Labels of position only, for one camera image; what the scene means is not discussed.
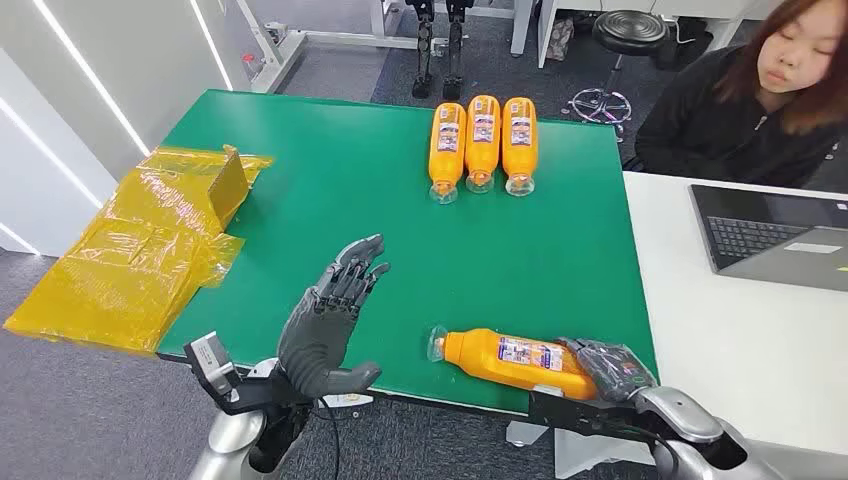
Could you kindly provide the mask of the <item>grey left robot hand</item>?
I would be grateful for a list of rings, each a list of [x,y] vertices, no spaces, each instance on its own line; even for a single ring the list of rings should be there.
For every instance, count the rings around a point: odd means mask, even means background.
[[[341,364],[365,301],[390,270],[388,263],[373,264],[383,252],[380,234],[350,243],[292,310],[278,342],[278,363],[303,396],[364,392],[381,375],[373,361],[351,369]]]

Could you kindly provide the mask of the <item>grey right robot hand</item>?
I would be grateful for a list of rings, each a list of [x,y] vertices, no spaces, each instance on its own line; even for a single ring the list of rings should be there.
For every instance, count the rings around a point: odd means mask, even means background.
[[[629,401],[636,392],[658,386],[652,372],[623,344],[558,337],[592,379],[600,397],[613,403]]]

